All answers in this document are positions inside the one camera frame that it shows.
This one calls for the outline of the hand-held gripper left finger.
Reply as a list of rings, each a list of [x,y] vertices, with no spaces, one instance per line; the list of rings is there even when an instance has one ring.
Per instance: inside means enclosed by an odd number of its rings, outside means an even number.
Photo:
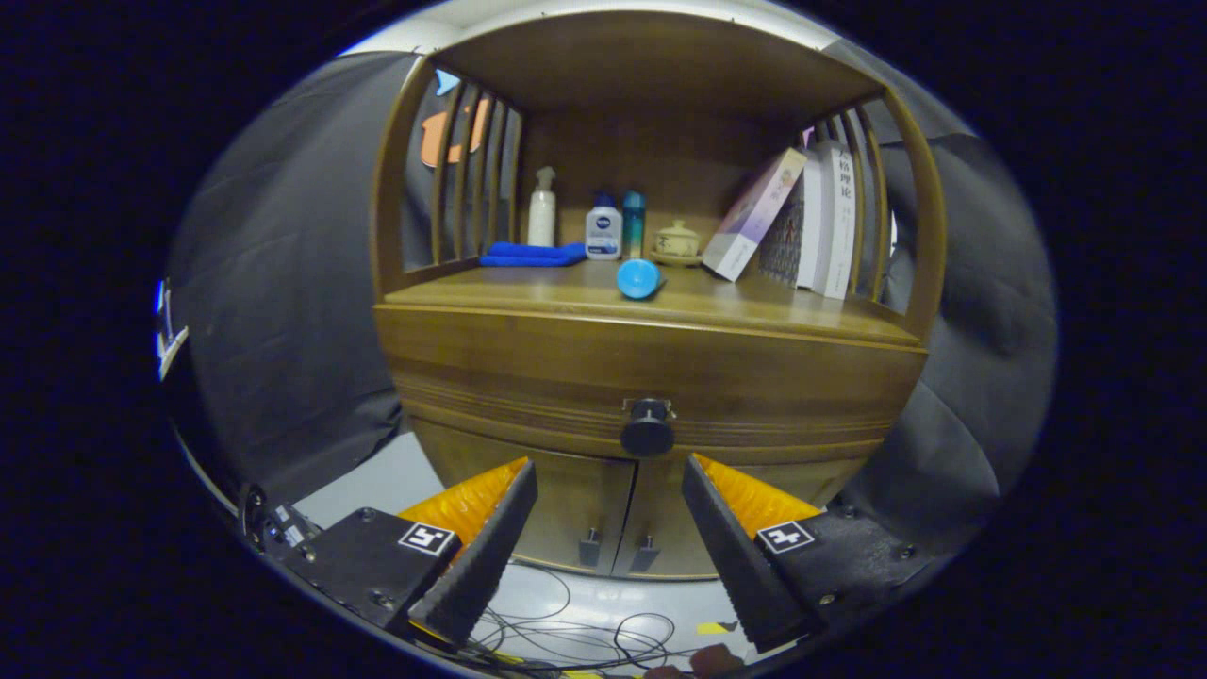
[[[404,513],[358,507],[327,528],[284,505],[281,560],[367,624],[453,650],[494,598],[536,501],[536,467],[517,458]]]

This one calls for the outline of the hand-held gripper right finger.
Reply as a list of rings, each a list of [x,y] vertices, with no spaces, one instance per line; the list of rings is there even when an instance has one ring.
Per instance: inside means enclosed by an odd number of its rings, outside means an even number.
[[[932,564],[861,508],[811,505],[707,456],[686,457],[682,494],[758,652],[865,620]]]

